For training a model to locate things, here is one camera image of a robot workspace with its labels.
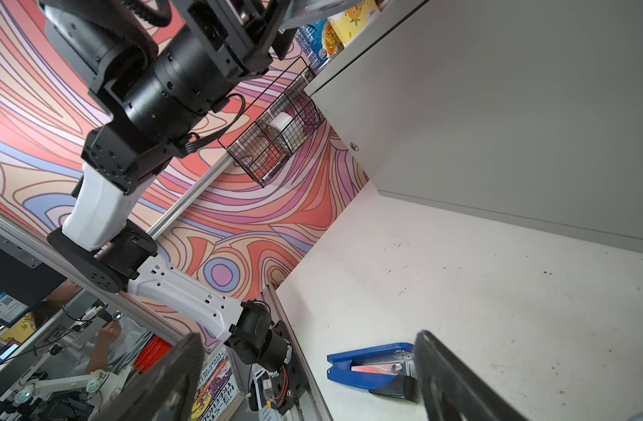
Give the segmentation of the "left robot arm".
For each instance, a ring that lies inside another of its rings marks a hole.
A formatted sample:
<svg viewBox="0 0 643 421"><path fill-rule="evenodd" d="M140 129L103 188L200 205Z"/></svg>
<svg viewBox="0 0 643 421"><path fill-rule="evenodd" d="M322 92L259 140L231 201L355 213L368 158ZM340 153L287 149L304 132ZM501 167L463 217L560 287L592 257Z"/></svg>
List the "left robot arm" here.
<svg viewBox="0 0 643 421"><path fill-rule="evenodd" d="M195 126L222 110L240 82L284 58L293 31L286 1L42 1L53 47L79 72L111 119L88 133L76 203L49 244L86 279L161 303L240 360L287 374L288 340L258 300L218 294L172 264L131 221L146 189L173 158L214 141Z"/></svg>

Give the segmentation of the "person forearm in background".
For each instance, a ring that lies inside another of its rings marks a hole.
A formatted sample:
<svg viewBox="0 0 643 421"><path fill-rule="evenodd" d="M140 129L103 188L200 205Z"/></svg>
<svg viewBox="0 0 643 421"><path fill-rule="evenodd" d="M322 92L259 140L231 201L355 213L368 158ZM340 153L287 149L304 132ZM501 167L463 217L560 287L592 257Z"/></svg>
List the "person forearm in background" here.
<svg viewBox="0 0 643 421"><path fill-rule="evenodd" d="M100 370L107 371L109 347L111 344L111 341L104 338L98 339L86 366L86 374L91 374Z"/></svg>

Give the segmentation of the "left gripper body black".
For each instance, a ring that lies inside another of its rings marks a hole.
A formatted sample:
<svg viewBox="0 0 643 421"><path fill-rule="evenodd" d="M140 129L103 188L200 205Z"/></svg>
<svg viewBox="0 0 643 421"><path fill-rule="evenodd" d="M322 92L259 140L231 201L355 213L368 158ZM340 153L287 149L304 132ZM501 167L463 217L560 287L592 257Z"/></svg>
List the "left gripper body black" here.
<svg viewBox="0 0 643 421"><path fill-rule="evenodd" d="M291 1L174 1L174 8L228 79L267 72L293 44L295 29L281 28Z"/></svg>

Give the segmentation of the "white lid can back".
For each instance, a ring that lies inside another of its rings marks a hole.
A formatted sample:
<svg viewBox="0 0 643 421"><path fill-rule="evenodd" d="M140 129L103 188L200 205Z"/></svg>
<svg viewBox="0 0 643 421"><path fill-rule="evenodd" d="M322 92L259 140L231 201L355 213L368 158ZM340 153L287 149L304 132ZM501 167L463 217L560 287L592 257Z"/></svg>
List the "white lid can back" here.
<svg viewBox="0 0 643 421"><path fill-rule="evenodd" d="M342 44L347 47L379 17L379 14L378 5L373 0L366 0L345 12L332 15L328 22Z"/></svg>

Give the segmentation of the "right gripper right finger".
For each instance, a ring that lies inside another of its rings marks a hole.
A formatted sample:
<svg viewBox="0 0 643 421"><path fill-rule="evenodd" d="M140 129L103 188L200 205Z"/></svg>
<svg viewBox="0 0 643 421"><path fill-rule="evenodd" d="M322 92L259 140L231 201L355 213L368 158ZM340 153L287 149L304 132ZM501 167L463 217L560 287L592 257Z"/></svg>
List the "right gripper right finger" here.
<svg viewBox="0 0 643 421"><path fill-rule="evenodd" d="M433 333L418 333L414 360L429 420L525 419Z"/></svg>

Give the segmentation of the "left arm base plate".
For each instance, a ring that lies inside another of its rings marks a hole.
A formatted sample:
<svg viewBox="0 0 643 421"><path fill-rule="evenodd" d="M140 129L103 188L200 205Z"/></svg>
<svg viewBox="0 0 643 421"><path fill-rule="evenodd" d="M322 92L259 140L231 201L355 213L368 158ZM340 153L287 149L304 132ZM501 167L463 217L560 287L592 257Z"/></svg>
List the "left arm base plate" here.
<svg viewBox="0 0 643 421"><path fill-rule="evenodd" d="M257 365L252 366L247 402L252 412L267 408L284 416L293 410L308 390L309 380L301 360L292 351L288 363L275 372L268 372Z"/></svg>

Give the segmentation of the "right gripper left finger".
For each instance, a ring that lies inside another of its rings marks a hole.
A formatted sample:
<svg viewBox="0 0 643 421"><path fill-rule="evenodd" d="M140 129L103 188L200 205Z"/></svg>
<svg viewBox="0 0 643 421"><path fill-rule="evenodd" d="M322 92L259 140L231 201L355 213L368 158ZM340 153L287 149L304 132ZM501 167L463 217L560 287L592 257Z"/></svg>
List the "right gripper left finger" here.
<svg viewBox="0 0 643 421"><path fill-rule="evenodd" d="M93 417L104 421L189 420L205 348L190 333Z"/></svg>

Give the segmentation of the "person hand in background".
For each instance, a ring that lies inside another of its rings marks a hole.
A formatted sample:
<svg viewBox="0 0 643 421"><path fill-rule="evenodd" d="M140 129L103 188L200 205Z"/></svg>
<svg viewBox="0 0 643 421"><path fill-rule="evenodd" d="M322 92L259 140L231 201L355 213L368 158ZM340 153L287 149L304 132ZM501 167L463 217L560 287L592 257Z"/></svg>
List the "person hand in background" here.
<svg viewBox="0 0 643 421"><path fill-rule="evenodd" d="M121 336L121 324L118 320L112 320L98 333L97 344L104 347L110 347Z"/></svg>

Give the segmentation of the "light blue labelled can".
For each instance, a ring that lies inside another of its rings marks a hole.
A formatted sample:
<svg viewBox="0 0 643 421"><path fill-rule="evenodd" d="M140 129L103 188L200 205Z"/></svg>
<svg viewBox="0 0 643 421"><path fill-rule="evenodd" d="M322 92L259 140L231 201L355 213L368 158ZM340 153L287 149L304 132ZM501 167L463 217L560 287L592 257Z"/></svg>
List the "light blue labelled can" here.
<svg viewBox="0 0 643 421"><path fill-rule="evenodd" d="M299 27L295 40L315 71L321 70L344 50L344 45L327 19Z"/></svg>

